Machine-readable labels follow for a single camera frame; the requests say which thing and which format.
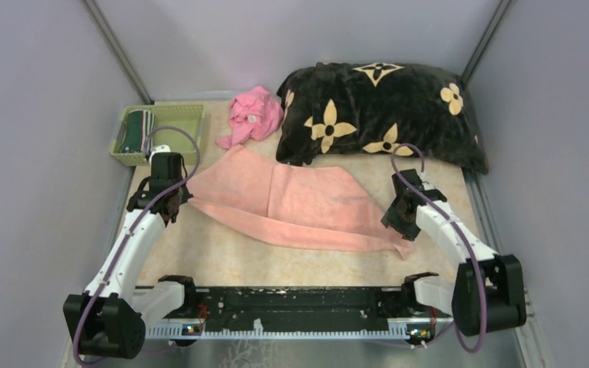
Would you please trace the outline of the green white striped towel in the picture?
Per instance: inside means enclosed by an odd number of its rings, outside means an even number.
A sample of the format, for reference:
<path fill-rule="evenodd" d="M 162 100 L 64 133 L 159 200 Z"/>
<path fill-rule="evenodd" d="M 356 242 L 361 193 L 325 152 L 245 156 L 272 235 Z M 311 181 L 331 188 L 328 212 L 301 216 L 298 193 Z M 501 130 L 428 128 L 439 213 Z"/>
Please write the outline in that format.
<path fill-rule="evenodd" d="M 120 153 L 141 153 L 149 134 L 156 126 L 156 115 L 146 109 L 131 110 L 127 114 Z"/>

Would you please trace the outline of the light salmon pink towel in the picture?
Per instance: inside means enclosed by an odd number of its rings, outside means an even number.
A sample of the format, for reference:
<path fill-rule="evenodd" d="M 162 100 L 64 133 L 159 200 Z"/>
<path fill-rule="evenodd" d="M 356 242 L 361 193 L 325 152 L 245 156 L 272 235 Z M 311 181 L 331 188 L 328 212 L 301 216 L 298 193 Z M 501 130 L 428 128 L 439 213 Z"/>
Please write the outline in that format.
<path fill-rule="evenodd" d="M 413 252 L 384 210 L 345 169 L 277 163 L 243 146 L 189 180 L 189 203 L 259 241 L 318 251 Z"/>

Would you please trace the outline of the black blanket with beige flowers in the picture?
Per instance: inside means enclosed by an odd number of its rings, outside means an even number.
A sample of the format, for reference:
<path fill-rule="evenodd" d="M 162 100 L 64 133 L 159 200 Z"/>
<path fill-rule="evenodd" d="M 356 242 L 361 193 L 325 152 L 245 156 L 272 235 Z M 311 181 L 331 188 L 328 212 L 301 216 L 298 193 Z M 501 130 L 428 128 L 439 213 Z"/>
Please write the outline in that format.
<path fill-rule="evenodd" d="M 291 72 L 277 95 L 280 163 L 327 154 L 422 155 L 486 174 L 462 77 L 424 64 L 317 63 Z"/>

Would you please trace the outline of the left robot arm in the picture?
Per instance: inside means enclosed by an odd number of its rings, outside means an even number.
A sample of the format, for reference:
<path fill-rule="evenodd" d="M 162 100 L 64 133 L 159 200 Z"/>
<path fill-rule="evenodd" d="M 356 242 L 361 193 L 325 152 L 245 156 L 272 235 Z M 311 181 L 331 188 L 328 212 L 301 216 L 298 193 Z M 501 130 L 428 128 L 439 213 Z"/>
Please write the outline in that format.
<path fill-rule="evenodd" d="M 133 359 L 146 331 L 172 312 L 190 317 L 199 296 L 191 277 L 166 275 L 138 296 L 137 279 L 156 241 L 192 198 L 179 153 L 150 156 L 150 175 L 129 198 L 123 227 L 105 262 L 80 294 L 67 296 L 63 312 L 81 366 L 104 358 Z"/>

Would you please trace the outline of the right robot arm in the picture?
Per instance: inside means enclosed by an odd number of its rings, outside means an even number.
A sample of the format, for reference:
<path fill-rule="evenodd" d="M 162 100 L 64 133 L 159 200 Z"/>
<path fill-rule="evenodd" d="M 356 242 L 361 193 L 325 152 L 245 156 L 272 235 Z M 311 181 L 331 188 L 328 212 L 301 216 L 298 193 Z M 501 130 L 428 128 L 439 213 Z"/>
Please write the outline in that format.
<path fill-rule="evenodd" d="M 467 337 L 513 329 L 527 321 L 521 262 L 501 255 L 474 235 L 447 198 L 415 169 L 392 175 L 395 198 L 382 224 L 407 241 L 428 235 L 456 268 L 454 281 L 426 272 L 404 281 L 401 305 L 411 316 L 433 307 L 452 316 Z"/>

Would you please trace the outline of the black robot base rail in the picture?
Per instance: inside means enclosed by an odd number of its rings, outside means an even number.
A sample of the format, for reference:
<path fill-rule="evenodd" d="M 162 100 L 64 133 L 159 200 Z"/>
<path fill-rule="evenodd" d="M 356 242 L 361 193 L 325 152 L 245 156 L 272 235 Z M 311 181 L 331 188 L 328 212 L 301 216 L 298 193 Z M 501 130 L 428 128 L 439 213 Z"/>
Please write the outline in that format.
<path fill-rule="evenodd" d="M 150 339 L 430 342 L 449 316 L 413 306 L 400 287 L 198 287 L 149 328 Z"/>

